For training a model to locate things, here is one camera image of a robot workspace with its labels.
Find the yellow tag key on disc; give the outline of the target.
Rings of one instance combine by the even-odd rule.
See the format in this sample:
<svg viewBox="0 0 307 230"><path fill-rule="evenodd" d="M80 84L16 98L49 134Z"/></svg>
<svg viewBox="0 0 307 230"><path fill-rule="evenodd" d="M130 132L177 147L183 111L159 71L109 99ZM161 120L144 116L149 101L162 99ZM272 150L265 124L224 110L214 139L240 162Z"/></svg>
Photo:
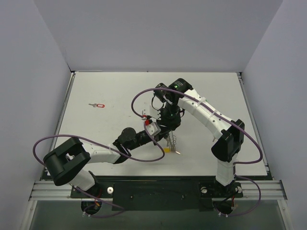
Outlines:
<svg viewBox="0 0 307 230"><path fill-rule="evenodd" d="M173 149L171 149L171 148L164 148L164 152L165 152L165 153L175 153L175 154L178 154L178 155L181 154L180 152L175 151L175 150L173 150Z"/></svg>

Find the red tag key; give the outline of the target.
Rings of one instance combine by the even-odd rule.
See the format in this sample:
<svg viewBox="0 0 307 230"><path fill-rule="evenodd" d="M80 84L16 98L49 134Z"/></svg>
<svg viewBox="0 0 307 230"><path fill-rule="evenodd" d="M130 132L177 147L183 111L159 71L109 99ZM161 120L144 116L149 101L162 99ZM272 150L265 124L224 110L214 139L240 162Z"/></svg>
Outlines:
<svg viewBox="0 0 307 230"><path fill-rule="evenodd" d="M105 105L101 103L89 103L89 105L94 108L105 108Z"/></svg>

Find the aluminium frame rail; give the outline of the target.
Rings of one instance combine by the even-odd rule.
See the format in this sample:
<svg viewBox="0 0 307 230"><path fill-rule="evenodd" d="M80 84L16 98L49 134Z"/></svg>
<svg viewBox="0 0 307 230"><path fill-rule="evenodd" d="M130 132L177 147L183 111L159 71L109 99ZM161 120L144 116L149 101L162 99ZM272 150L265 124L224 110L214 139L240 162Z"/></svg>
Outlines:
<svg viewBox="0 0 307 230"><path fill-rule="evenodd" d="M243 189L243 200L257 200L259 192L256 186L248 181L240 182ZM262 200L286 200L287 195L281 181L256 181L261 190ZM72 187L69 184L55 186L52 181L35 181L30 201L70 201Z"/></svg>

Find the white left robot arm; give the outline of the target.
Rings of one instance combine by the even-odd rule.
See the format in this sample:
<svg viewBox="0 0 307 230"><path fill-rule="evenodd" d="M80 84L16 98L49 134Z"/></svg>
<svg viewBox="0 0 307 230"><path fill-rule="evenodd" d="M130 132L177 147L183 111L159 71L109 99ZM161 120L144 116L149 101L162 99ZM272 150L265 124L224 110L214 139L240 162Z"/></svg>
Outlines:
<svg viewBox="0 0 307 230"><path fill-rule="evenodd" d="M125 128L112 145L106 146L79 136L68 135L67 140L43 158L56 186L71 184L87 197L97 195L99 186L94 174L84 169L91 163L120 164L135 160L131 150L149 142L157 144L171 130L165 126L148 125L143 131Z"/></svg>

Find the steel keyring disc with rings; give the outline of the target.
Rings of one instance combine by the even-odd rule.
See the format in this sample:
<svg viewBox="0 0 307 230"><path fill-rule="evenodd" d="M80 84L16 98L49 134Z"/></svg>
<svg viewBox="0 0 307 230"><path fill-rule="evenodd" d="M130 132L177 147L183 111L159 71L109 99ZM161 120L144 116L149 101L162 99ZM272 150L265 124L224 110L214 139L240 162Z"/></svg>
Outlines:
<svg viewBox="0 0 307 230"><path fill-rule="evenodd" d="M176 151L177 138L167 138L167 146Z"/></svg>

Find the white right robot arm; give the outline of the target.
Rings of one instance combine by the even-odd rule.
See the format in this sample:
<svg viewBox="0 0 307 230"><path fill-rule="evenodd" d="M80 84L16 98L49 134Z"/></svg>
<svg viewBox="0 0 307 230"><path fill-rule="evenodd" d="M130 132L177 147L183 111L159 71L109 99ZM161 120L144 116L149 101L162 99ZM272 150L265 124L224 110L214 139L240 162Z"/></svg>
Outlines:
<svg viewBox="0 0 307 230"><path fill-rule="evenodd" d="M165 108L161 113L164 120L166 113L179 113L182 109L190 113L200 121L213 134L217 142L212 146L211 151L217 159L217 173L214 184L215 192L220 196L227 195L231 184L235 181L235 166L237 154L244 141L242 130L245 124L240 119L237 121L222 115L211 106L205 97L201 97L187 81L182 78L166 86L159 83L154 91Z"/></svg>

